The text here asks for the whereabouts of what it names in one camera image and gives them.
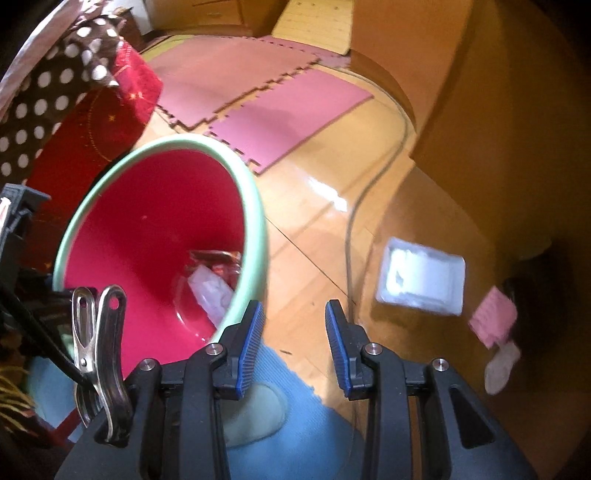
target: red cloth with gold stars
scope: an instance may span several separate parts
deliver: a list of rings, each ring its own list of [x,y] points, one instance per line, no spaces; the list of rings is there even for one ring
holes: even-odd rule
[[[118,88],[89,92],[35,161],[27,186],[51,195],[34,217],[23,266],[51,270],[61,237],[95,178],[129,151],[150,120],[162,82],[127,43],[117,51]]]

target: metal clip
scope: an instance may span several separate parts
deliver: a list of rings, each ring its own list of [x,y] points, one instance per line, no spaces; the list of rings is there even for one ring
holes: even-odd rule
[[[125,292],[117,285],[103,291],[98,309],[87,288],[77,288],[72,295],[74,363],[83,375],[88,376],[96,390],[92,392],[77,385],[76,407],[85,426],[96,416],[100,406],[105,409],[107,443],[115,443],[127,436],[133,416],[121,374],[126,304]]]

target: brown polka dot cloth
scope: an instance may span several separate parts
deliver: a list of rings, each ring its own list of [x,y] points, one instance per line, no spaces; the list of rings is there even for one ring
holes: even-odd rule
[[[0,121],[0,183],[28,178],[43,146],[88,91],[119,86],[111,68],[124,20],[100,15],[101,4],[82,12],[53,45]]]

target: mint green bowl rim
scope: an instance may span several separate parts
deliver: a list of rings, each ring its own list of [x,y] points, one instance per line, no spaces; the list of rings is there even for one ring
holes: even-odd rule
[[[130,153],[110,169],[86,195],[68,224],[57,251],[52,288],[54,291],[64,289],[64,276],[70,250],[80,227],[98,197],[136,163],[154,154],[171,150],[196,150],[220,162],[232,176],[242,199],[245,227],[242,272],[226,316],[211,338],[212,342],[216,342],[227,326],[242,320],[250,300],[262,300],[261,292],[264,291],[264,286],[261,283],[266,282],[267,279],[268,241],[262,200],[252,173],[236,153],[213,138],[196,134],[178,134],[159,138]]]

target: white styrofoam box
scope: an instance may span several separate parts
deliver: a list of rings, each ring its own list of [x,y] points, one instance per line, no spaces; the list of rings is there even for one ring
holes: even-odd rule
[[[431,247],[392,237],[384,250],[376,300],[442,315],[460,315],[466,263]]]

